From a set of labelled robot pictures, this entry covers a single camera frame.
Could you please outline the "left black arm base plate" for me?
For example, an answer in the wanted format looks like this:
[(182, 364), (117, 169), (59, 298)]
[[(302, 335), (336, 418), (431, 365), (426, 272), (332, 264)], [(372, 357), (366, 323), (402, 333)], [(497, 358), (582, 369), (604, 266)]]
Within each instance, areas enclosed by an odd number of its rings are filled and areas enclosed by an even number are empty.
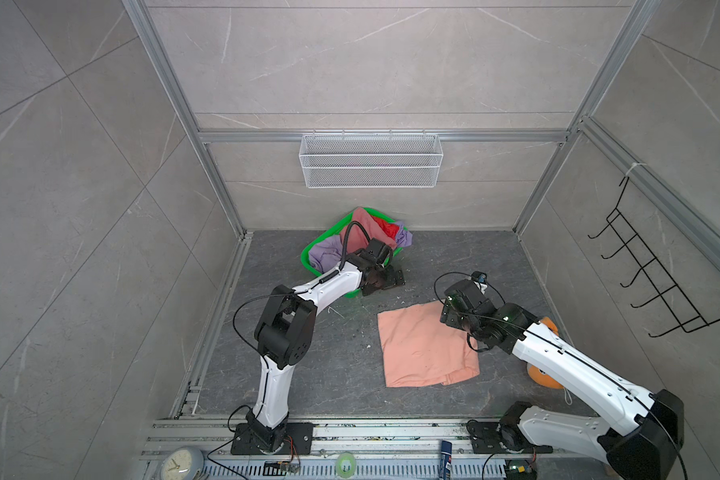
[(314, 425), (289, 423), (267, 428), (258, 423), (239, 423), (235, 427), (230, 453), (232, 455), (307, 455), (311, 452)]

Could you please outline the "peach pink printed t-shirt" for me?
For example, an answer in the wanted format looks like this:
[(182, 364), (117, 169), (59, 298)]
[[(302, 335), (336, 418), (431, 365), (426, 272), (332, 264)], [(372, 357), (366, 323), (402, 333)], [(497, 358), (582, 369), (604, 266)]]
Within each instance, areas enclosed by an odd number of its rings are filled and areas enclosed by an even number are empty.
[(466, 333), (441, 323), (441, 312), (435, 301), (377, 315), (387, 387), (452, 385), (480, 374)]

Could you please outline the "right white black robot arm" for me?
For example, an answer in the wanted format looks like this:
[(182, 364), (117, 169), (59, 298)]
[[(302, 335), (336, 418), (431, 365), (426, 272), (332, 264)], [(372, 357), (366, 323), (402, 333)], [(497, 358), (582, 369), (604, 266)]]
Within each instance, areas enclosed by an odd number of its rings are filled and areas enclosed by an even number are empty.
[(485, 293), (489, 286), (476, 272), (438, 294), (441, 323), (464, 331), (469, 345), (499, 348), (538, 368), (594, 412), (580, 416), (517, 401), (496, 425), (501, 449), (558, 448), (605, 463), (623, 479), (665, 479), (684, 463), (684, 404), (678, 396), (623, 379), (517, 304), (495, 307)]

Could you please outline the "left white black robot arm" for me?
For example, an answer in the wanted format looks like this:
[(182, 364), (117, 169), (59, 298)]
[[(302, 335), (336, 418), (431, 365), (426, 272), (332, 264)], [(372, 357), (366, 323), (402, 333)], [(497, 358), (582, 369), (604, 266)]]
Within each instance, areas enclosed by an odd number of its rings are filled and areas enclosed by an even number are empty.
[(317, 316), (354, 291), (367, 296), (404, 284), (403, 272), (391, 264), (393, 250), (372, 239), (319, 277), (289, 288), (275, 287), (254, 330), (261, 378), (257, 400), (246, 422), (259, 447), (273, 452), (286, 437), (288, 397), (293, 371), (308, 352)]

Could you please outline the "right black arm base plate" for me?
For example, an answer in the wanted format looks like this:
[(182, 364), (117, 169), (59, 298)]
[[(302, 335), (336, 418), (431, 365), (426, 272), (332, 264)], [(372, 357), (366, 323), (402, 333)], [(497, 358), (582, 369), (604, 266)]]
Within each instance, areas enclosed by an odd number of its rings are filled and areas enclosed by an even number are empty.
[(535, 444), (520, 431), (520, 416), (532, 406), (515, 402), (497, 421), (470, 419), (465, 424), (473, 452), (476, 454), (549, 454), (553, 448)]

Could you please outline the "green plastic laundry basket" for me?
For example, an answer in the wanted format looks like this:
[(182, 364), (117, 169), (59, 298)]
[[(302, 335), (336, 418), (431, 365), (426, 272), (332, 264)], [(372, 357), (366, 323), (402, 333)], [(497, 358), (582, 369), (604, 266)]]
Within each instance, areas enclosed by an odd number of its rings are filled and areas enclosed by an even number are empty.
[(346, 235), (349, 240), (347, 254), (365, 248), (371, 240), (379, 240), (386, 244), (391, 252), (383, 260), (383, 267), (388, 276), (384, 288), (395, 288), (405, 284), (403, 271), (392, 266), (391, 261), (403, 248), (412, 244), (412, 233), (401, 221), (396, 222), (369, 207), (356, 208), (305, 247), (301, 253), (303, 266), (315, 277), (320, 277), (337, 267), (341, 260)]

